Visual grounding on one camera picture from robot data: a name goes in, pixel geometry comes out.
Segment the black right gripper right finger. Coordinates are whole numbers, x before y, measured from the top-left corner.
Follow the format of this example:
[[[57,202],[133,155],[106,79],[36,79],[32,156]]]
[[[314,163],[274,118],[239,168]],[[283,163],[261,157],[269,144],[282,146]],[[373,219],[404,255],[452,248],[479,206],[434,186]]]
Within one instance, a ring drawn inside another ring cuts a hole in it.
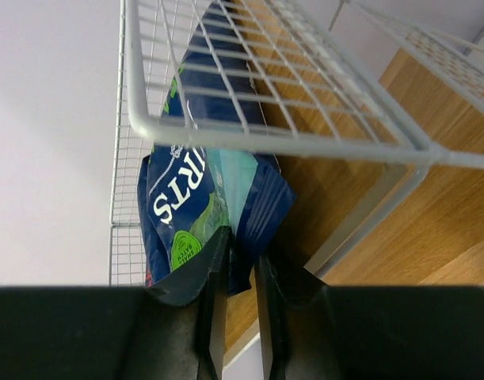
[[[333,286],[276,249],[255,276],[267,379],[484,379],[484,287]]]

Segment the blue Burts sea salt bag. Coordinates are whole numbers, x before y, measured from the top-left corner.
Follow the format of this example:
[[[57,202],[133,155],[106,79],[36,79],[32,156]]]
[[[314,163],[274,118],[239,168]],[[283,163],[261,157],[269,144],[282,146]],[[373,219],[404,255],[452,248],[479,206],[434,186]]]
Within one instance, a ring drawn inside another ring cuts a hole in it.
[[[263,124],[243,47],[227,11],[211,4],[197,25],[166,96],[164,116]],[[272,155],[155,145],[142,160],[138,208],[154,284],[191,260],[221,227],[234,235],[229,295],[250,273],[290,211],[295,194]]]

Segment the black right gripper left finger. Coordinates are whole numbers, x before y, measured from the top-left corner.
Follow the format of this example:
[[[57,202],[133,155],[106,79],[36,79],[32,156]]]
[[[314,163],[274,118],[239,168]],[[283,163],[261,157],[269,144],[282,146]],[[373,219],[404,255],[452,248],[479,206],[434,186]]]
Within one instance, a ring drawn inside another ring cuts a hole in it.
[[[231,230],[153,287],[0,287],[0,379],[219,379]]]

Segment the blue Burts spicy chilli bag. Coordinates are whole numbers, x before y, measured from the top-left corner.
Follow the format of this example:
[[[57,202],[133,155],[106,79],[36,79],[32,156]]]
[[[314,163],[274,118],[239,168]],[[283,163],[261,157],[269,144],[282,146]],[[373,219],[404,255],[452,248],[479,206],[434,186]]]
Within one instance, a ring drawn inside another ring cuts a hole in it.
[[[154,284],[154,280],[149,269],[146,270],[145,275],[145,287],[151,287]]]

